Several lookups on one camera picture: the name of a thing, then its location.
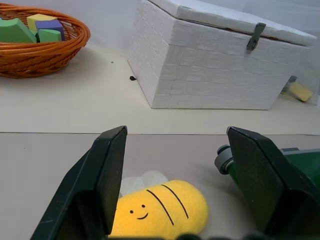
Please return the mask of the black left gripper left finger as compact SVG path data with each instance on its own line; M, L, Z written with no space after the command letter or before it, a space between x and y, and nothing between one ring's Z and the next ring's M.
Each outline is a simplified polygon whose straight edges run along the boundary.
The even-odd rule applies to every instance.
M66 173L30 240L106 240L120 193L128 130L101 133Z

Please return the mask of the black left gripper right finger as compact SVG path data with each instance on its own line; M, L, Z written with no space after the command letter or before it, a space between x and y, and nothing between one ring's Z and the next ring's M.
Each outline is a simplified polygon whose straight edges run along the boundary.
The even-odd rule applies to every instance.
M320 188L269 138L234 126L227 136L257 229L273 237L320 237Z

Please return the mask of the yellow plush bee toy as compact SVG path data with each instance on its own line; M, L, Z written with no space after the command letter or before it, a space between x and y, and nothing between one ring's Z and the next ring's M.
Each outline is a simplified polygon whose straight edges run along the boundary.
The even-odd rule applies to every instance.
M174 240L183 234L199 234L208 217L207 201L195 186L147 171L122 179L109 237Z

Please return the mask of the yellow sponge in clear bag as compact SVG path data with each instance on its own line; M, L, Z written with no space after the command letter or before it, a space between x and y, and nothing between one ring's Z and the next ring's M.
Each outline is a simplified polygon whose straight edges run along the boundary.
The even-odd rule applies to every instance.
M318 97L316 93L309 87L298 81L298 78L292 75L283 89L281 90L282 95L290 96L302 103L309 105L317 105Z

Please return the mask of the white wooden chest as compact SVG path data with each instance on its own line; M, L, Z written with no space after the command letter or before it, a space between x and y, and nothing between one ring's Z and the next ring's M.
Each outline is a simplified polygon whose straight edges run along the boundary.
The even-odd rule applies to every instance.
M199 0L140 0L128 63L153 109L267 110L316 40Z

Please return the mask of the orange wicker basket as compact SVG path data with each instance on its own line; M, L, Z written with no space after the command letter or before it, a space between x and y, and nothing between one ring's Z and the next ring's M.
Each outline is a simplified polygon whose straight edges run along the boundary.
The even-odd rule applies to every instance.
M27 17L35 14L57 17L62 23L66 40L49 43L0 42L0 77L23 79L57 72L63 69L90 39L89 28L67 14L46 8L0 2L0 17L4 20L19 18L26 24Z

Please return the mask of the grey metal chest latch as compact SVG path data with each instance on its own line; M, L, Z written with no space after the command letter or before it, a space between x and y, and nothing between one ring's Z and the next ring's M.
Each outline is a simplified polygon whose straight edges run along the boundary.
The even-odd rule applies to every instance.
M257 47L258 41L259 41L260 36L261 36L262 32L264 31L265 27L266 27L265 23L258 22L256 24L253 35L250 38L250 40L246 46L246 51L248 54L250 54L252 51L254 51L255 48Z

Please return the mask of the small green foam block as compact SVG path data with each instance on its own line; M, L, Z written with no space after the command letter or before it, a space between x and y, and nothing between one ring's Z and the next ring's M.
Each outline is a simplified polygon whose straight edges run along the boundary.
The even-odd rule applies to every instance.
M39 29L38 37L40 43L61 42L61 32L53 29Z

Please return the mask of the purple foam block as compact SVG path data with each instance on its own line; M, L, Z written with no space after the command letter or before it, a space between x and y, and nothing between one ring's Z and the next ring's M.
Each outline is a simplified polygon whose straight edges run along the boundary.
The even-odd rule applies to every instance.
M35 24L37 32L40 29L57 30L61 33L62 41L65 40L64 28L59 20L36 21Z

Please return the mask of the yellow foam block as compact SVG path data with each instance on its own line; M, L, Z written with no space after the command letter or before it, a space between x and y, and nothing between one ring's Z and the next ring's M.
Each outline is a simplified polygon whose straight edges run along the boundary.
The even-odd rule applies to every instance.
M58 18L55 16L49 16L45 14L34 14L30 15L26 18L27 20L27 25L30 31L36 31L36 22L38 21L51 21L51 20L57 20Z

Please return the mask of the large green foam block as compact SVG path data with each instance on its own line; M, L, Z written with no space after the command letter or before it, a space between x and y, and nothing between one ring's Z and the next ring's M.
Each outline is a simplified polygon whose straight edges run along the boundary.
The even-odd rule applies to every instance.
M36 43L37 38L19 19L0 19L1 43Z

